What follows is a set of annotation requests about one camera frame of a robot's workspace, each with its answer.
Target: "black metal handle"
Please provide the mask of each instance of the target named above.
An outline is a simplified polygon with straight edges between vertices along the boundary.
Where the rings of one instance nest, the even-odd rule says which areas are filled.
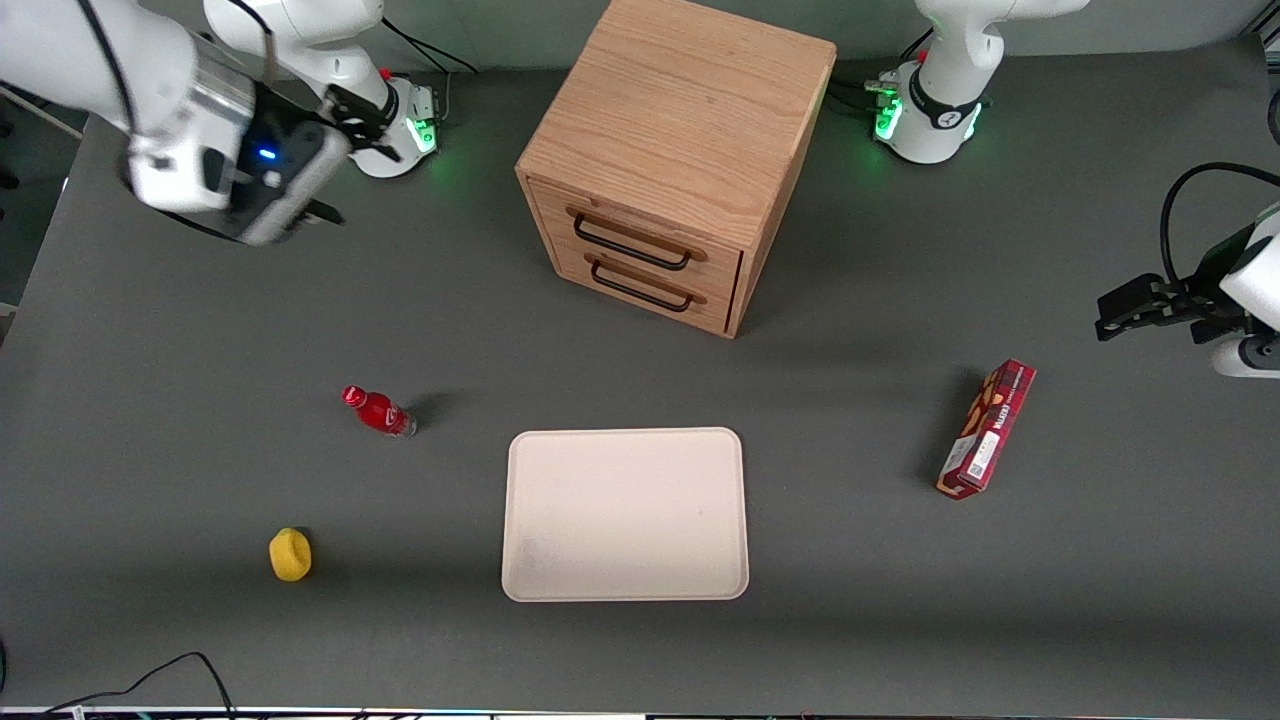
[[[598,234],[593,234],[593,233],[589,233],[589,232],[584,231],[582,229],[582,220],[585,220],[585,219],[586,219],[586,215],[584,215],[581,213],[579,213],[577,215],[573,215],[573,234],[576,234],[577,237],[581,237],[582,240],[585,240],[588,242],[591,242],[594,245],[599,245],[600,247],[605,247],[605,249],[612,250],[614,252],[621,252],[621,254],[626,255],[627,258],[635,258],[636,260],[640,260],[643,263],[649,263],[650,265],[657,265],[657,266],[662,268],[663,270],[673,270],[673,272],[675,270],[684,270],[685,265],[689,264],[689,258],[692,255],[690,251],[686,250],[685,254],[684,254],[684,256],[681,256],[681,259],[680,259],[678,263],[672,263],[671,260],[663,260],[662,258],[654,258],[653,255],[649,255],[648,252],[641,252],[639,250],[632,250],[631,247],[627,247],[626,245],[618,245],[617,242],[613,242],[612,240],[608,240],[608,238],[600,237]]]
[[[640,292],[639,290],[630,288],[620,282],[611,281],[609,278],[602,278],[599,270],[600,270],[600,261],[591,260],[593,281],[603,284],[604,287],[613,288],[623,295],[630,295],[636,300],[644,300],[645,302],[652,302],[658,307],[662,307],[663,310],[671,310],[672,313],[684,313],[685,310],[689,310],[689,305],[694,301],[692,295],[685,293],[685,301],[681,302],[680,305],[676,305],[675,302],[667,302],[660,297],[654,297],[646,292]]]

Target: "wooden drawer cabinet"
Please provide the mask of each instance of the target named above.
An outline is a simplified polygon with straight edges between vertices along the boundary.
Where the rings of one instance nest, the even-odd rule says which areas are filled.
[[[556,272],[737,334],[835,58],[684,0],[613,0],[516,164]]]

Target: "bottle cap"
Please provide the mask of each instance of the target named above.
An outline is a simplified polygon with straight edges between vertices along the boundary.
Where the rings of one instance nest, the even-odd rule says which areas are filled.
[[[342,391],[342,401],[352,407],[360,407],[366,400],[369,393],[356,386],[347,386],[347,389]]]

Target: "plastic bottle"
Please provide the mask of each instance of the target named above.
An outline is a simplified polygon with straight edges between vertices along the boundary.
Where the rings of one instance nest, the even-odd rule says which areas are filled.
[[[356,409],[361,423],[383,434],[412,437],[417,432],[417,419],[380,392],[349,386],[342,392],[342,401]]]

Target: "table surface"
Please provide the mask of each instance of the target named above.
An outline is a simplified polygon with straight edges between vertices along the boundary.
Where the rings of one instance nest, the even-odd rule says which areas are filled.
[[[1158,269],[1180,172],[1276,168],[1256,41],[1010,59],[943,167],[828,102],[736,341],[552,273],[512,165],[562,77],[460,76],[438,156],[346,168],[348,224],[270,249],[146,210],[90,132],[0,351],[6,703],[202,650],[241,705],[1280,715],[1280,383],[1216,375],[1185,328],[1092,328]],[[1180,266],[1272,200],[1198,179]],[[1024,414],[991,489],[947,500],[1010,356]],[[348,383],[425,427],[366,432]],[[744,442],[740,600],[507,600],[516,434],[694,425]],[[300,584],[268,565],[285,525]],[[216,694],[175,667],[129,702]]]

